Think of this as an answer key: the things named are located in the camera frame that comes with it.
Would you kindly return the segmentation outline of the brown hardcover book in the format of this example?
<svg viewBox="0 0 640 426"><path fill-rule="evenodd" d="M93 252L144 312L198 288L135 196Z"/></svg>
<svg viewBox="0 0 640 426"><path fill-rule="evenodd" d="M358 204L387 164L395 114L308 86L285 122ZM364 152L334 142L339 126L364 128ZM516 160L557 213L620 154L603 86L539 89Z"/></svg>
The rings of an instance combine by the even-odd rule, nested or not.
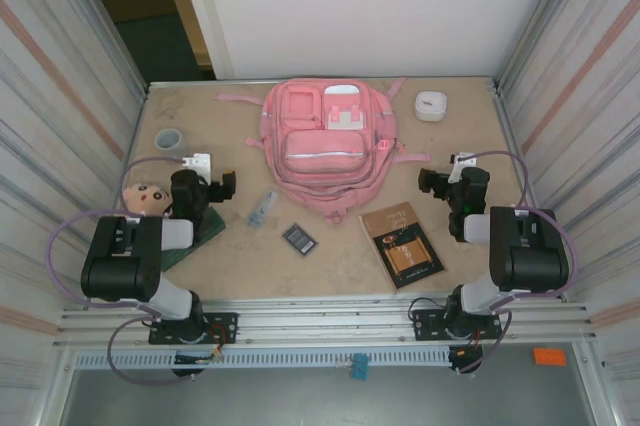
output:
<svg viewBox="0 0 640 426"><path fill-rule="evenodd" d="M395 289L445 270L409 202L365 213L360 223Z"/></svg>

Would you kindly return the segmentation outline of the aluminium table edge rail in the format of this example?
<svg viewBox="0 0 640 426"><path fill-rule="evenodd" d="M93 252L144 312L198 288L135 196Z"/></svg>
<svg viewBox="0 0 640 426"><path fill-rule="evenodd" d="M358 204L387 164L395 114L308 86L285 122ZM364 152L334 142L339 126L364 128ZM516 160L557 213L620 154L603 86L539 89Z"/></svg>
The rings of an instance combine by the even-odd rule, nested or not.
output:
<svg viewBox="0 0 640 426"><path fill-rule="evenodd" d="M482 79L491 89L496 85L496 80L489 76L451 76L454 79ZM149 90L178 88L178 87L200 87L200 86L248 86L248 85L275 85L285 81L285 78L276 79L253 79L253 80L207 80L207 81L156 81L151 82Z"/></svg>

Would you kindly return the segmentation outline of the orange toy brick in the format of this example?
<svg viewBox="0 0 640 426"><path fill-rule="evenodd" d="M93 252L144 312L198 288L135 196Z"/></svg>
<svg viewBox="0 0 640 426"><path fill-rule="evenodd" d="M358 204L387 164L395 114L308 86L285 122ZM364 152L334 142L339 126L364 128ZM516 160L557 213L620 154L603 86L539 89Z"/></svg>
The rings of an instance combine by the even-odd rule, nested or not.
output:
<svg viewBox="0 0 640 426"><path fill-rule="evenodd" d="M536 365L566 367L566 353L559 348L535 347L533 349L533 360Z"/></svg>

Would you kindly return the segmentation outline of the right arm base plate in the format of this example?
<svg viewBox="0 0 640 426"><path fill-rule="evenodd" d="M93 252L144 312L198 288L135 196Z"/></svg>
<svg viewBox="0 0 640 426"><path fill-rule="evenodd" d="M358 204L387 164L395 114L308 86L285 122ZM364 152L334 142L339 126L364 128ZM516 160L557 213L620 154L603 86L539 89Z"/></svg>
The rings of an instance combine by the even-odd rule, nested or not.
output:
<svg viewBox="0 0 640 426"><path fill-rule="evenodd" d="M421 309L411 312L417 341L479 341L497 339L501 321L495 316L447 314L444 309Z"/></svg>

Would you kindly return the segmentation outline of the pink student backpack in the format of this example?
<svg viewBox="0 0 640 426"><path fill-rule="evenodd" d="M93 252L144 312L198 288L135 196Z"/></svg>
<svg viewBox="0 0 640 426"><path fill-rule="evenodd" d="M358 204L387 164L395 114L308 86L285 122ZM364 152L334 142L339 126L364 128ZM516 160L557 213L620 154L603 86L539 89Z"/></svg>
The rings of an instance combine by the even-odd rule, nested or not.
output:
<svg viewBox="0 0 640 426"><path fill-rule="evenodd" d="M375 198L392 164L431 159L405 153L398 139L391 102L404 82L382 93L355 79L297 78L276 84L264 99L218 98L260 106L260 136L247 144L263 150L290 199L339 225L350 209Z"/></svg>

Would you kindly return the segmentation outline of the aluminium mounting rail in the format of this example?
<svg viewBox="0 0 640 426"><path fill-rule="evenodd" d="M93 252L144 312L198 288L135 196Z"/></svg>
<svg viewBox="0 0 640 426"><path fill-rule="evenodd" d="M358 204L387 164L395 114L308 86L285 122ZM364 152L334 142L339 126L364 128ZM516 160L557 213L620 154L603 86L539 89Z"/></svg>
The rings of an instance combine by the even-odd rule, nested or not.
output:
<svg viewBox="0 0 640 426"><path fill-rule="evenodd" d="M410 293L211 300L207 312L239 316L236 344L249 348L314 346L403 346L415 340L407 310ZM581 303L554 298L514 301L506 343L546 344L593 341L595 330ZM56 348L97 350L117 326L138 316L129 309L65 311L54 338Z"/></svg>

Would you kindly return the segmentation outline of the small clear bottle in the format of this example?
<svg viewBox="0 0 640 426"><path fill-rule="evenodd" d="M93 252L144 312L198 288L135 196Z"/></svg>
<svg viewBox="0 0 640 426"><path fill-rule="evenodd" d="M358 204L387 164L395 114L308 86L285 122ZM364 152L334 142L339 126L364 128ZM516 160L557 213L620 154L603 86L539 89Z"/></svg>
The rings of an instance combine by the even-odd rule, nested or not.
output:
<svg viewBox="0 0 640 426"><path fill-rule="evenodd" d="M248 217L248 225L254 229L259 229L273 210L279 193L275 190L268 190L258 201Z"/></svg>

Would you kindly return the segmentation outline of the grey cup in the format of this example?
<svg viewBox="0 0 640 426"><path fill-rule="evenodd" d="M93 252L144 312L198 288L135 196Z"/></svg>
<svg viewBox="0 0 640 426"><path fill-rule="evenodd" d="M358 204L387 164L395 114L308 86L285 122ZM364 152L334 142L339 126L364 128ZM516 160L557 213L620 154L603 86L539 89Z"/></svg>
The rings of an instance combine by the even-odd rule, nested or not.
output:
<svg viewBox="0 0 640 426"><path fill-rule="evenodd" d="M182 132L175 128L159 131L154 138L154 145L162 155L182 158L189 154L188 144Z"/></svg>

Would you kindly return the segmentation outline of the cartoon boy plush doll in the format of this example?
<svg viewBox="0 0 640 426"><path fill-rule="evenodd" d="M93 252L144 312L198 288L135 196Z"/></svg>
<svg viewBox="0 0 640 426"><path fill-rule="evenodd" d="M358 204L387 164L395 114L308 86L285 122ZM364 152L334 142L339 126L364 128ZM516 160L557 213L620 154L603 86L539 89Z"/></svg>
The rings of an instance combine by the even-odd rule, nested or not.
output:
<svg viewBox="0 0 640 426"><path fill-rule="evenodd" d="M124 189L123 199L130 217L143 215L169 218L172 214L171 194L155 184L133 184Z"/></svg>

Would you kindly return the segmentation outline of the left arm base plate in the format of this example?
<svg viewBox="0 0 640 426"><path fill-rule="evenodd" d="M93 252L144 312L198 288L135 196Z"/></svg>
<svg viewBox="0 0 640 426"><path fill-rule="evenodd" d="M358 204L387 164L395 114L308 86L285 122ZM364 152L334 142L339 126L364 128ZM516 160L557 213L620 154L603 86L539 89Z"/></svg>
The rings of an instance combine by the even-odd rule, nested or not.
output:
<svg viewBox="0 0 640 426"><path fill-rule="evenodd" d="M237 313L203 313L184 320L162 320L149 331L151 345L226 345L236 342Z"/></svg>

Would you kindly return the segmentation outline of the white square container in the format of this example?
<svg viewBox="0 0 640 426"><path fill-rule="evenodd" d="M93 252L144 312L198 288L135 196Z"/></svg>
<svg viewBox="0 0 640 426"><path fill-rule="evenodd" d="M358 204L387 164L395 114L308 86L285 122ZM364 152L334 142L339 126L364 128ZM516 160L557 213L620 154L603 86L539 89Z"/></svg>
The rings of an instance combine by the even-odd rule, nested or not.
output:
<svg viewBox="0 0 640 426"><path fill-rule="evenodd" d="M414 113L423 122L440 122L447 112L447 96L439 91L421 91L416 95Z"/></svg>

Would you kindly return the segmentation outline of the green notebook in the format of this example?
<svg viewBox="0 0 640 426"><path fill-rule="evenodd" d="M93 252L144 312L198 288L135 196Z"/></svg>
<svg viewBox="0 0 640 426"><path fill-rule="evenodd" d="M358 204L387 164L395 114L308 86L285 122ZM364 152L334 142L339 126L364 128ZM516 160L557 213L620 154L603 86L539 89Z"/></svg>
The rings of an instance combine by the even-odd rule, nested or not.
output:
<svg viewBox="0 0 640 426"><path fill-rule="evenodd" d="M187 249L163 251L161 256L161 271L166 272L176 266L225 229L226 223L218 212L213 207L208 207L204 213L204 219L201 224L200 241Z"/></svg>

